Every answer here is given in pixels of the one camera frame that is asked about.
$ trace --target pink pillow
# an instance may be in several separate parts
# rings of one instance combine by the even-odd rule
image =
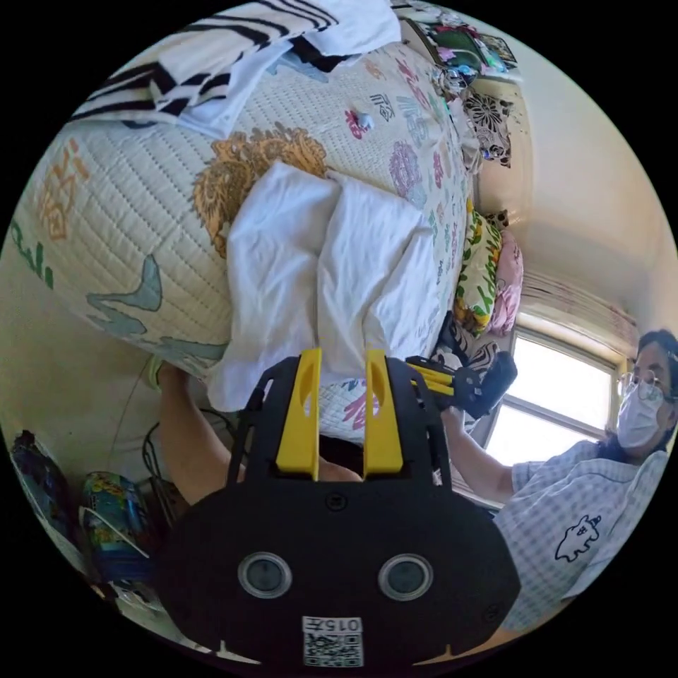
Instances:
[[[508,229],[501,231],[501,253],[496,266],[496,301],[487,331],[506,336],[516,324],[523,289],[523,253]]]

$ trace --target colorful packaging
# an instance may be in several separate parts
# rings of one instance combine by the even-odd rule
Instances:
[[[83,486],[81,522],[103,581],[124,590],[149,581],[157,538],[134,483],[116,473],[90,473]]]
[[[78,521],[69,484],[32,433],[16,437],[11,460],[33,511],[77,547]]]

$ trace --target quilted bedspread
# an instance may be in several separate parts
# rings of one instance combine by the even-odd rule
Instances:
[[[14,243],[73,313],[203,377],[230,337],[226,236],[250,188],[275,159],[319,177],[334,169],[423,210],[442,324],[461,267],[468,178],[430,68],[398,43],[330,74],[287,54],[223,141],[164,124],[69,124],[18,204]],[[359,129],[356,111],[374,128]],[[323,388],[320,407],[324,434],[363,438],[363,381]]]

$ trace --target label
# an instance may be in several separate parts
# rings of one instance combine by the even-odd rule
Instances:
[[[361,667],[360,617],[302,617],[304,664],[318,667]]]

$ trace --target qr code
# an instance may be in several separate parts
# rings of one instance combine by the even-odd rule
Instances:
[[[304,634],[304,664],[320,667],[362,666],[360,634]]]

